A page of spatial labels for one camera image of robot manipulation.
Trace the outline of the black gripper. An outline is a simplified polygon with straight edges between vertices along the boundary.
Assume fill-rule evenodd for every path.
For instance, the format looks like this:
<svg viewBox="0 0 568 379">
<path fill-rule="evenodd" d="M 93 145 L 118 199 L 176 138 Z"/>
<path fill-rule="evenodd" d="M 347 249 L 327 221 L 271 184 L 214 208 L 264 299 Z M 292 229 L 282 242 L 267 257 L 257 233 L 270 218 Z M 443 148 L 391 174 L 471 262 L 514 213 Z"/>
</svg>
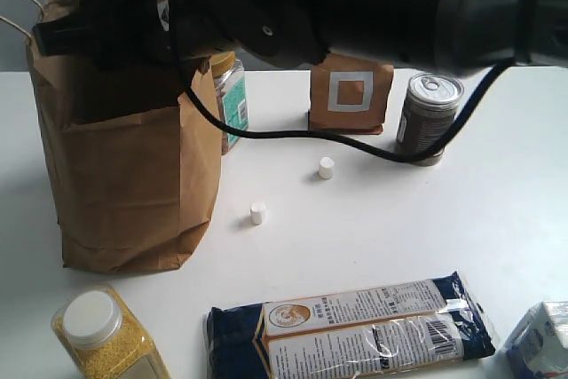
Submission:
<svg viewBox="0 0 568 379">
<path fill-rule="evenodd" d="M 281 68 L 318 64 L 328 48 L 308 0 L 81 0 L 38 23 L 46 56 L 79 55 L 102 68 L 170 67 L 242 49 Z"/>
</svg>

